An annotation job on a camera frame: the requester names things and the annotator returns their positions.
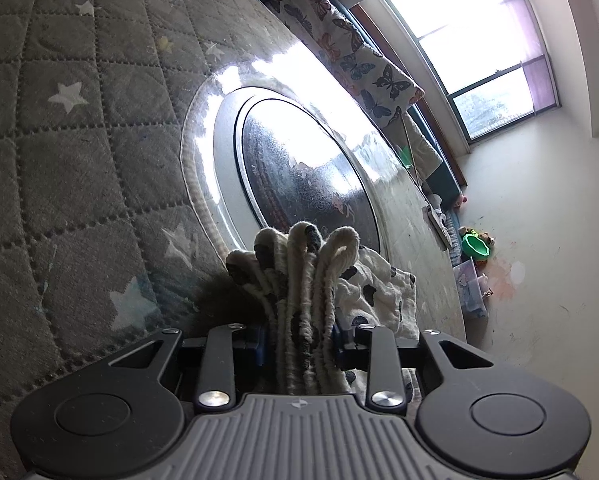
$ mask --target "star pattern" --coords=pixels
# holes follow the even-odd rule
[[[60,103],[64,105],[67,115],[73,110],[73,106],[87,105],[88,101],[84,99],[80,92],[82,91],[82,82],[78,81],[69,86],[58,83],[58,92],[49,97],[49,103]]]
[[[225,53],[218,47],[217,43],[209,43],[208,41],[204,41],[204,44],[206,45],[207,56],[214,56],[215,61],[222,59],[222,56],[224,56]]]
[[[192,258],[197,257],[198,237],[197,233],[193,234],[191,240],[184,231],[184,224],[179,222],[175,231],[169,231],[162,227],[164,235],[168,240],[168,247],[165,258],[180,258],[189,270],[193,270]]]
[[[75,4],[75,6],[80,10],[80,16],[94,16],[96,8],[93,4],[87,0],[83,4]]]
[[[111,324],[112,330],[119,330],[128,326],[146,330],[144,318],[158,309],[155,303],[142,296],[137,276],[131,278],[124,292],[112,290],[108,295],[117,312]]]
[[[173,51],[171,50],[172,47],[173,43],[171,41],[168,41],[168,38],[166,36],[162,36],[158,39],[158,50],[160,52],[168,52],[169,54],[173,54]]]

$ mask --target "quilted mat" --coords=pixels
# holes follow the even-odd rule
[[[260,316],[179,155],[196,89],[276,34],[257,0],[0,0],[0,479],[24,472],[27,392],[162,326]]]

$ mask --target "cloth fold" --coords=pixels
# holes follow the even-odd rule
[[[415,276],[391,266],[361,245],[351,227],[323,240],[310,222],[288,235],[261,230],[253,251],[232,251],[226,267],[233,280],[262,304],[275,345],[278,392],[319,395],[350,392],[364,398],[366,374],[335,364],[335,309],[355,326],[389,327],[417,338]],[[415,374],[403,370],[407,392],[419,393]]]

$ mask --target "green plastic container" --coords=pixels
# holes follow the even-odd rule
[[[471,233],[464,235],[464,238],[462,238],[461,250],[464,254],[476,260],[486,260],[491,253],[490,248],[483,240]]]

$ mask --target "silver bolt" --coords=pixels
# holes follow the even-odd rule
[[[204,392],[200,394],[197,400],[199,400],[200,404],[210,408],[217,408],[219,406],[228,404],[230,397],[228,397],[228,394],[225,394],[224,392],[211,390],[210,392]]]
[[[385,390],[383,392],[377,392],[376,394],[373,394],[371,400],[373,404],[390,408],[391,406],[397,406],[398,404],[404,402],[404,397],[395,392],[389,392]]]

